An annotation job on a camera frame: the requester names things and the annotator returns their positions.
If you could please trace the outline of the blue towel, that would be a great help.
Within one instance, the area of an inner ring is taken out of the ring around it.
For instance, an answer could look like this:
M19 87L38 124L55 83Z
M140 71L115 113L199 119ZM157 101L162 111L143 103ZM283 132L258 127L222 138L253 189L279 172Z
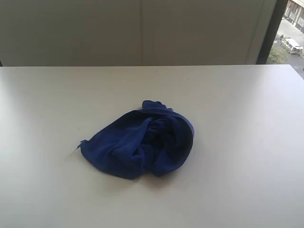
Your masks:
M187 118L159 101L144 100L90 140L78 145L98 170L124 179L145 173L161 177L181 167L193 146L194 128Z

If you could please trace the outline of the white vehicle outside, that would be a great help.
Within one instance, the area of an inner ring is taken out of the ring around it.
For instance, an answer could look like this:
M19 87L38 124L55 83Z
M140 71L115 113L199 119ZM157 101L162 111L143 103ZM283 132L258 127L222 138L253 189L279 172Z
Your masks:
M303 51L303 47L300 46L294 39L292 38L286 38L283 41L284 46L286 47L288 53L293 54L293 55L298 55L300 56Z

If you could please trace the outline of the black window frame post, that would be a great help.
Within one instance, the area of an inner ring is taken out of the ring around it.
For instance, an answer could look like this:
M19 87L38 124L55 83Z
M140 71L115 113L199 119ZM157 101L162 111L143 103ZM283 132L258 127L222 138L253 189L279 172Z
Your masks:
M271 47L275 40L276 33L280 26L282 16L284 14L287 3L288 3L288 0L277 0L276 1L265 37L263 40L263 44L261 46L261 49L260 49L260 52L259 52L259 55L258 55L258 58L256 61L257 65L266 64L266 61L270 54L270 50L271 50Z

